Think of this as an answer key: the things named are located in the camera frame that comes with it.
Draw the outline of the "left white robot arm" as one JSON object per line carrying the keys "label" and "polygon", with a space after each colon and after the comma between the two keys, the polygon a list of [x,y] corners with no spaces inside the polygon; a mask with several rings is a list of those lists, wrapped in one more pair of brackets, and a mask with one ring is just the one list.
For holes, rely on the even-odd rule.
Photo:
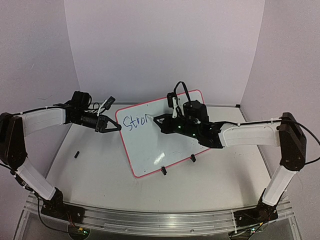
{"label": "left white robot arm", "polygon": [[52,106],[40,107],[20,113],[4,112],[0,115],[0,160],[15,180],[44,202],[41,213],[65,221],[80,223],[85,213],[82,207],[64,203],[61,190],[53,186],[28,159],[26,137],[53,127],[75,124],[97,133],[117,132],[121,125],[104,111],[115,102],[109,97],[103,104],[91,109],[92,97],[87,92],[75,91],[70,100]]}

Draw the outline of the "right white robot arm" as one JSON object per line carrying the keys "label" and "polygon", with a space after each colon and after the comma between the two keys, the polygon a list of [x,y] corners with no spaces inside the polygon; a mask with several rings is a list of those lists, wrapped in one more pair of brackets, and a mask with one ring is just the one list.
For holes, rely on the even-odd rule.
{"label": "right white robot arm", "polygon": [[154,116],[154,123],[163,134],[180,134],[194,138],[210,149],[233,146],[263,145],[279,147],[281,159],[268,186],[263,190],[255,207],[234,213],[239,227],[264,224],[278,218],[278,203],[294,175],[306,165],[318,162],[306,160],[308,132],[316,142],[320,140],[303,124],[296,121],[290,112],[281,117],[253,122],[211,122],[207,107],[198,100],[179,104],[173,97],[168,101],[172,113]]}

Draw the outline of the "pink framed whiteboard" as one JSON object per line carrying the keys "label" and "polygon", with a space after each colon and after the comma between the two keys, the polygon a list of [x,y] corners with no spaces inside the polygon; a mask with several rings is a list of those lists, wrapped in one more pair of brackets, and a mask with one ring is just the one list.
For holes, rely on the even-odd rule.
{"label": "pink framed whiteboard", "polygon": [[208,150],[198,140],[180,134],[164,134],[146,115],[171,114],[166,97],[127,106],[115,112],[120,136],[132,174],[143,178]]}

